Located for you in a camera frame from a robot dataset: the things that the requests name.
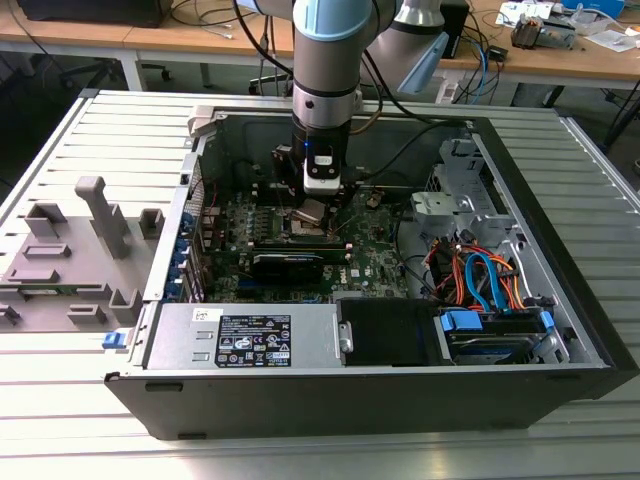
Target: blue latch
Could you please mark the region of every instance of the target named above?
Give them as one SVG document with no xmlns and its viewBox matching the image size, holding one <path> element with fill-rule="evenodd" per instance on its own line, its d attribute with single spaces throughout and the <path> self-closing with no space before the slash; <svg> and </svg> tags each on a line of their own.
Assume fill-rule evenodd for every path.
<svg viewBox="0 0 640 480">
<path fill-rule="evenodd" d="M 546 328 L 547 330 L 550 330 L 556 326 L 556 324 L 553 321 L 553 317 L 547 311 L 540 313 L 540 320 L 542 320 L 542 323 L 544 324 L 544 328 Z"/>
<path fill-rule="evenodd" d="M 451 330 L 482 330 L 482 321 L 477 312 L 450 310 L 440 317 L 445 332 Z"/>
<path fill-rule="evenodd" d="M 102 348 L 105 350 L 117 350 L 119 348 L 127 348 L 125 343 L 127 335 L 121 332 L 109 332 L 104 336 Z"/>
</svg>

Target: motherboard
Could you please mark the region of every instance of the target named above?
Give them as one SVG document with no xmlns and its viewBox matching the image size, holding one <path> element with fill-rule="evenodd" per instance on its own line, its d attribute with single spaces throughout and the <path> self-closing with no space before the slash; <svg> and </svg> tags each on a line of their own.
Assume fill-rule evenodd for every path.
<svg viewBox="0 0 640 480">
<path fill-rule="evenodd" d="M 356 193 L 335 212 L 260 205 L 249 193 L 209 209 L 205 256 L 212 303 L 333 303 L 346 297 L 406 298 L 405 268 L 393 246 L 402 204 Z"/>
</svg>

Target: power cable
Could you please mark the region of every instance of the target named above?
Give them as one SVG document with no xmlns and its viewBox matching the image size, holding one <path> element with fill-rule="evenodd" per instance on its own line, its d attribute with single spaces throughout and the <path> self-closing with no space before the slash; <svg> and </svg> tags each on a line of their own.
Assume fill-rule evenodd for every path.
<svg viewBox="0 0 640 480">
<path fill-rule="evenodd" d="M 240 27 L 242 28 L 242 30 L 244 31 L 245 35 L 249 39 L 249 42 L 251 42 L 251 45 L 253 45 L 253 48 L 255 48 L 256 51 L 260 55 L 262 55 L 262 57 L 265 60 L 267 60 L 271 64 L 275 65 L 276 67 L 278 67 L 283 72 L 293 76 L 293 70 L 291 70 L 289 67 L 283 65 L 278 60 L 276 60 L 271 55 L 269 55 L 269 53 L 266 52 L 264 50 L 264 48 L 262 48 L 260 46 L 260 44 L 256 41 L 255 37 L 251 33 L 251 30 L 249 30 L 249 27 L 247 26 L 247 23 L 244 21 L 244 17 L 242 16 L 242 13 L 240 12 L 240 7 L 238 6 L 238 0 L 231 0 L 231 5 L 233 7 L 234 13 L 236 14 L 236 19 L 238 20 L 238 23 L 240 24 Z"/>
</svg>

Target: barcode sticker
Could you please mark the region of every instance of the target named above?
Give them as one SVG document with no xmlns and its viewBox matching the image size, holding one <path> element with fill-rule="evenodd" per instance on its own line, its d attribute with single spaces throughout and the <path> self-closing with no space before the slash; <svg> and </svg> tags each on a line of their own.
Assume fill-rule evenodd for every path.
<svg viewBox="0 0 640 480">
<path fill-rule="evenodd" d="M 194 308 L 192 322 L 219 322 L 223 310 L 221 308 Z"/>
</svg>

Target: power supply label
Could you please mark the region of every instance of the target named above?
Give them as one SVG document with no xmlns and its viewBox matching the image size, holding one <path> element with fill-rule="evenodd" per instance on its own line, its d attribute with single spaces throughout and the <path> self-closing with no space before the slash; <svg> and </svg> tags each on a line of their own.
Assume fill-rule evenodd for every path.
<svg viewBox="0 0 640 480">
<path fill-rule="evenodd" d="M 291 317 L 221 316 L 215 361 L 220 368 L 290 367 Z"/>
</svg>

